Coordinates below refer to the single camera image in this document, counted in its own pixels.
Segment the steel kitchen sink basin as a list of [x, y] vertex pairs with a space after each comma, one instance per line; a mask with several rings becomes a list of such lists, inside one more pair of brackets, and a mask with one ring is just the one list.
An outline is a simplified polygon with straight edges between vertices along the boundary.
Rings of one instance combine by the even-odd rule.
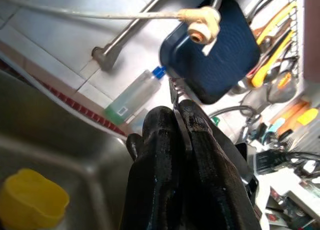
[[132, 165], [124, 141], [0, 72], [0, 186], [32, 169], [69, 195], [54, 230], [118, 230]]

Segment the metal faucet pipe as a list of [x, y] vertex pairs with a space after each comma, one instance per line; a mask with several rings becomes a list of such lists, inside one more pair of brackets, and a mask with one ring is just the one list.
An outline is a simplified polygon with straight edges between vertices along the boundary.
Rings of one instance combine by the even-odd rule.
[[[164, 0], [151, 0], [142, 10], [142, 13], [154, 10]], [[146, 23], [147, 19], [132, 20], [111, 42], [104, 47], [96, 46], [91, 52], [92, 58], [98, 63], [102, 71], [109, 72], [119, 57], [123, 46]]]

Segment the cream faucet head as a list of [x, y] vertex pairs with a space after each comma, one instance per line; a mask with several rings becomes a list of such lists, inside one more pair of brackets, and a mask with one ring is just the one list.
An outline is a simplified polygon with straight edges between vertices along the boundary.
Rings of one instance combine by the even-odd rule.
[[211, 44], [220, 31], [221, 16], [213, 7], [182, 9], [177, 13], [177, 19], [188, 25], [187, 33], [197, 44]]

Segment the yellow plastic bowl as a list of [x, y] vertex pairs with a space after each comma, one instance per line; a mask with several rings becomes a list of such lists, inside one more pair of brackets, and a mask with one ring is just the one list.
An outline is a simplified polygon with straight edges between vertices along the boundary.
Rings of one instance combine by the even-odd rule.
[[6, 230], [55, 228], [65, 217], [69, 194], [40, 173], [22, 168], [0, 186], [0, 223]]

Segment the black slotted spatula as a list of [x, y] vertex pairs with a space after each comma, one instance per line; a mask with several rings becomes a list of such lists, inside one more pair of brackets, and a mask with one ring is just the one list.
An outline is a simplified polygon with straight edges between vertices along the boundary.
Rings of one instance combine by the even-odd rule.
[[320, 154], [271, 149], [255, 155], [255, 170], [259, 175], [275, 173], [282, 168], [294, 168], [304, 161], [320, 164]]

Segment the clear bottle blue cap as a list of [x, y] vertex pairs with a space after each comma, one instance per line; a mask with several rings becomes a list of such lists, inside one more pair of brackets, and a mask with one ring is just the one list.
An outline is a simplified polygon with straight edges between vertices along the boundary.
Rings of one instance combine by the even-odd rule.
[[161, 88], [164, 66], [145, 70], [105, 110], [105, 117], [120, 126], [136, 113]]

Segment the navy blue plastic tray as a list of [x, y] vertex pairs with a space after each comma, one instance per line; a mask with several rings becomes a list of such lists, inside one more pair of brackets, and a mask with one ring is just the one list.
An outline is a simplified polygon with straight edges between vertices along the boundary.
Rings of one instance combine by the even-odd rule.
[[203, 104], [216, 103], [252, 70], [260, 48], [236, 0], [222, 0], [220, 31], [205, 56], [203, 46], [193, 42], [186, 24], [180, 24], [163, 41], [159, 59], [167, 73]]

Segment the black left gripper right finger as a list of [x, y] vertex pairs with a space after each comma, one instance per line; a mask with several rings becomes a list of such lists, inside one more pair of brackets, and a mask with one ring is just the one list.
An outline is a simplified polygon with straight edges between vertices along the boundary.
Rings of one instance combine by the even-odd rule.
[[192, 152], [186, 161], [185, 211], [190, 230], [261, 230], [247, 194], [248, 166], [233, 142], [192, 100], [179, 103]]

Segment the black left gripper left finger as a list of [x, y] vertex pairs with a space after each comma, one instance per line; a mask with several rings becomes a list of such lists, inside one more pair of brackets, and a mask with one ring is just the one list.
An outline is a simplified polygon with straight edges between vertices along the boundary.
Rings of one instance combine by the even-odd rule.
[[173, 110], [150, 110], [142, 134], [128, 135], [126, 148], [133, 164], [119, 230], [178, 230], [185, 150]]

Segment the yellow handled knife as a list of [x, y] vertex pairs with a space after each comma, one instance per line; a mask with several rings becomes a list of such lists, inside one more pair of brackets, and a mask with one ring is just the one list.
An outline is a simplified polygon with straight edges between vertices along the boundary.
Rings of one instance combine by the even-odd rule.
[[259, 88], [263, 85], [264, 79], [267, 75], [268, 70], [281, 56], [286, 47], [291, 43], [292, 36], [295, 33], [293, 30], [289, 30], [271, 50], [270, 57], [267, 61], [259, 68], [255, 75], [251, 79], [251, 84], [255, 88]]
[[263, 28], [256, 38], [256, 43], [260, 45], [268, 33], [285, 18], [293, 8], [297, 7], [297, 2], [293, 1], [285, 5]]

